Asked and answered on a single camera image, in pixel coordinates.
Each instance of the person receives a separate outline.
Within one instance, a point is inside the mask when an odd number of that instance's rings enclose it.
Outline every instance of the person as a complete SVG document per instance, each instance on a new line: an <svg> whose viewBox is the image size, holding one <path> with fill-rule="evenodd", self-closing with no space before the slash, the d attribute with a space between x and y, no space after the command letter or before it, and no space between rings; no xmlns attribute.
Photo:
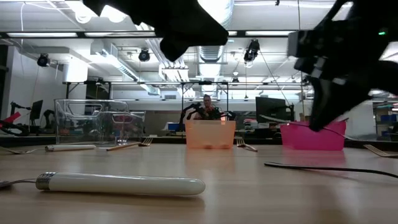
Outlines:
<svg viewBox="0 0 398 224"><path fill-rule="evenodd" d="M209 117L209 112L214 110L214 107L211 105L211 97L209 95L204 95L203 96L203 104L205 105L205 116ZM193 119L207 119L203 118L200 113L197 113Z"/></svg>

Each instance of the ceiling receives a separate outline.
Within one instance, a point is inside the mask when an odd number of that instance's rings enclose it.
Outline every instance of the ceiling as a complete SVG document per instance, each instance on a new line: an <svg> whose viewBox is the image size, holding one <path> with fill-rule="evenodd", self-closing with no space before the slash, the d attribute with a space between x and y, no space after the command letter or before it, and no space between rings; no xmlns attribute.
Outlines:
<svg viewBox="0 0 398 224"><path fill-rule="evenodd" d="M86 24L80 24L75 19L73 10L62 1L26 1L27 4L15 1L0 2L0 31L107 31L136 30L135 25L127 17L120 23L113 23L107 18L92 18ZM328 12L334 1L300 0L300 10L297 1L280 0L280 6L271 1L235 0L233 16L229 30L297 30L311 29ZM345 6L335 19L344 19L349 10ZM250 43L248 38L230 38L224 48L223 65L220 76L222 80L230 81L238 72L239 80L245 82L262 82L271 77L277 77L278 82L292 82L300 78L300 73L293 69L295 59L286 57L287 38L260 38L261 53L255 59L251 68L244 66L240 60L245 48ZM146 80L161 81L158 74L159 61L151 54L149 62L140 62L138 53L141 48L148 47L145 39L104 39L104 42L114 44L119 50L119 58L124 60L132 69ZM86 57L90 63L90 75L109 80L122 80L122 74L112 65L100 60L97 55L90 55L90 39L29 39L24 41L24 47L68 47ZM385 55L398 52L398 45L392 43ZM190 48L183 56L188 66L189 78L198 77L197 48Z"/></svg>

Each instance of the wooden table surface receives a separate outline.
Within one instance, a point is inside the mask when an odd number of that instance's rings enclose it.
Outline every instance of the wooden table surface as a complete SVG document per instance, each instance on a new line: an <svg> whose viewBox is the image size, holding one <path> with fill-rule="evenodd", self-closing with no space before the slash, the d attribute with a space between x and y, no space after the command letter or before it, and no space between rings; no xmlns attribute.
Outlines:
<svg viewBox="0 0 398 224"><path fill-rule="evenodd" d="M195 197L41 192L34 184L0 191L0 223L397 223L398 180L376 174L264 167L263 162L378 169L398 173L398 160L364 149L291 151L257 146L258 153L190 150L181 144L106 152L0 152L0 179L43 172L196 177Z"/></svg>

